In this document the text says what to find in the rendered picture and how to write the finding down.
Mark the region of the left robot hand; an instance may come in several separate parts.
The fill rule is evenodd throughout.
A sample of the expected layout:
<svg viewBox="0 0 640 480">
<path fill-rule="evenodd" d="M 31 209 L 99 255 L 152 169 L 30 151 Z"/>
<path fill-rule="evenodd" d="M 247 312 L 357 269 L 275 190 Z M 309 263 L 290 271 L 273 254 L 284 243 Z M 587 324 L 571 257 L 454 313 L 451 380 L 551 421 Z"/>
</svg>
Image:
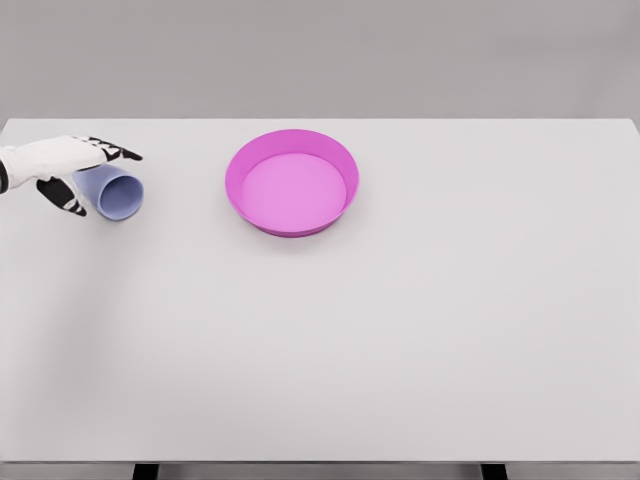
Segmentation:
<svg viewBox="0 0 640 480">
<path fill-rule="evenodd" d="M 39 193 L 51 204 L 80 217 L 87 211 L 63 179 L 65 175 L 118 159 L 143 160 L 134 151 L 93 136 L 63 135 L 8 147 L 19 155 L 24 183 L 34 180 Z"/>
</svg>

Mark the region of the lavender blue cup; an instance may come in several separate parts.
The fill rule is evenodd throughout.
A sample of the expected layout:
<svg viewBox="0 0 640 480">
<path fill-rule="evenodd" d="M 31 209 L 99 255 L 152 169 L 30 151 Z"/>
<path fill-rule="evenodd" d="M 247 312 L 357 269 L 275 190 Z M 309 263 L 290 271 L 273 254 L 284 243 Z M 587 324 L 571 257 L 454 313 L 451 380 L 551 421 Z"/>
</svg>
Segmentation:
<svg viewBox="0 0 640 480">
<path fill-rule="evenodd" d="M 96 211 L 108 220 L 128 219 L 142 206 L 143 183 L 120 168 L 103 164 L 76 171 L 72 179 Z"/>
</svg>

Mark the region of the pink round plate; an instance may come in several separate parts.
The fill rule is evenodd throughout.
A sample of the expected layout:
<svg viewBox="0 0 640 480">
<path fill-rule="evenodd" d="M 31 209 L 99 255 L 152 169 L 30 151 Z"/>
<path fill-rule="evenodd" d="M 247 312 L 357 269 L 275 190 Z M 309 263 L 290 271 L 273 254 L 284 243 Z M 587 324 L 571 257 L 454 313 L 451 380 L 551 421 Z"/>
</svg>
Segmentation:
<svg viewBox="0 0 640 480">
<path fill-rule="evenodd" d="M 351 152 L 320 132 L 284 129 L 260 135 L 230 160 L 225 191 L 234 210 L 275 236 L 314 235 L 349 209 L 360 174 Z"/>
</svg>

